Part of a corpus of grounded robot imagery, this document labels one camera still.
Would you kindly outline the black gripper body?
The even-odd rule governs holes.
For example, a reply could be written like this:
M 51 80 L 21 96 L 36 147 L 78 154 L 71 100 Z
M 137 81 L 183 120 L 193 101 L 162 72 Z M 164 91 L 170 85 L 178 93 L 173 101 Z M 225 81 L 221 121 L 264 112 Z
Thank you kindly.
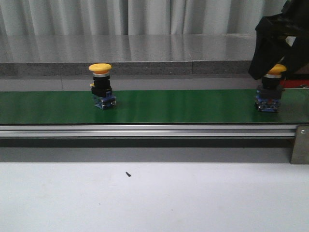
M 255 28 L 262 37 L 309 36 L 309 1 L 288 0 L 281 13 L 264 16 Z

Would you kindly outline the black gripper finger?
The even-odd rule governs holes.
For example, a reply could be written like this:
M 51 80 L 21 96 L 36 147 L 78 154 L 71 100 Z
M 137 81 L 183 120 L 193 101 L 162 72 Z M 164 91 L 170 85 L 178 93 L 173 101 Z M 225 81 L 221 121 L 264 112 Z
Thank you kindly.
M 294 74 L 309 63 L 309 38 L 296 37 L 285 54 L 282 64 L 287 68 L 286 74 Z
M 286 39 L 289 34 L 256 34 L 256 47 L 248 73 L 255 79 L 261 79 L 282 58 L 291 51 L 291 46 Z

